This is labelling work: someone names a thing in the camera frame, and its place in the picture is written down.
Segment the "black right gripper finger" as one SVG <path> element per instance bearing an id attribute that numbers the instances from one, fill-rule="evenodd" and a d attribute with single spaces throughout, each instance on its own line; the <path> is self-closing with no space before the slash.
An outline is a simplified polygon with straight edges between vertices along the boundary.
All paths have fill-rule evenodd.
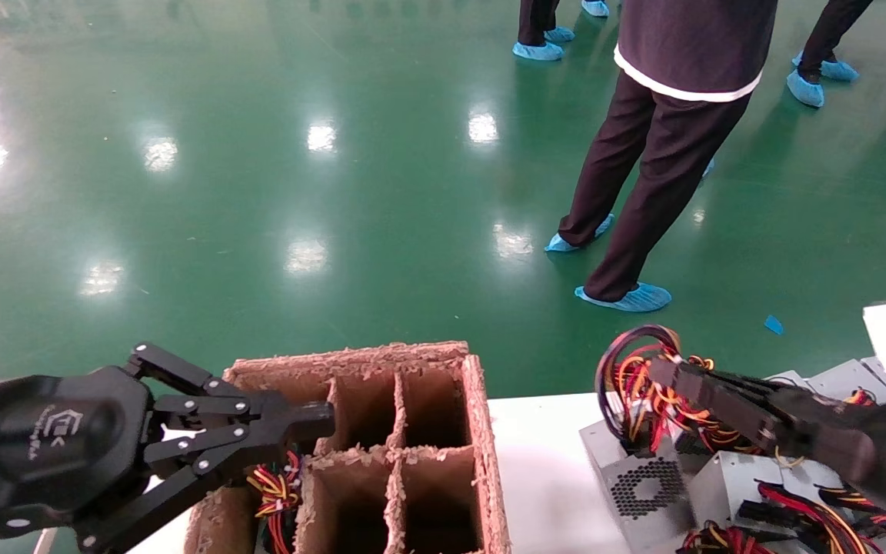
<path id="1" fill-rule="evenodd" d="M 787 418 L 770 400 L 775 393 L 792 392 L 794 387 L 759 387 L 756 392 L 734 386 L 675 386 L 674 390 L 760 449 L 780 449 L 783 455 L 794 453 L 791 429 L 785 425 Z"/>
<path id="2" fill-rule="evenodd" d="M 648 369 L 655 385 L 671 389 L 693 406 L 703 408 L 720 420 L 764 420 L 772 416 L 769 397 L 788 382 L 709 371 L 690 362 L 654 358 Z"/>

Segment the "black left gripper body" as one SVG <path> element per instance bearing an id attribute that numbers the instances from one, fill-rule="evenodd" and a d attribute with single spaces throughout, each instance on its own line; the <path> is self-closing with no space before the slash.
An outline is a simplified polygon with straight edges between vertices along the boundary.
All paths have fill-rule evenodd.
<path id="1" fill-rule="evenodd" d="M 140 495 L 151 405 L 148 387 L 113 367 L 0 381 L 0 539 L 106 516 Z"/>

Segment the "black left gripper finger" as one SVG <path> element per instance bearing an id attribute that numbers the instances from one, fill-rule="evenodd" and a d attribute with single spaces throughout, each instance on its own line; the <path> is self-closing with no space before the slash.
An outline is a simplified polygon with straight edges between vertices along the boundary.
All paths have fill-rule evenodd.
<path id="1" fill-rule="evenodd" d="M 167 385 L 172 392 L 150 402 L 148 411 L 162 424 L 334 424 L 334 407 L 327 401 L 295 405 L 278 390 L 246 392 L 152 343 L 139 343 L 126 372 Z"/>
<path id="2" fill-rule="evenodd" d="M 94 488 L 74 521 L 82 553 L 127 553 L 177 516 L 259 464 L 280 462 L 288 442 L 331 437 L 333 422 L 249 422 L 145 444 L 143 432 L 92 463 Z"/>

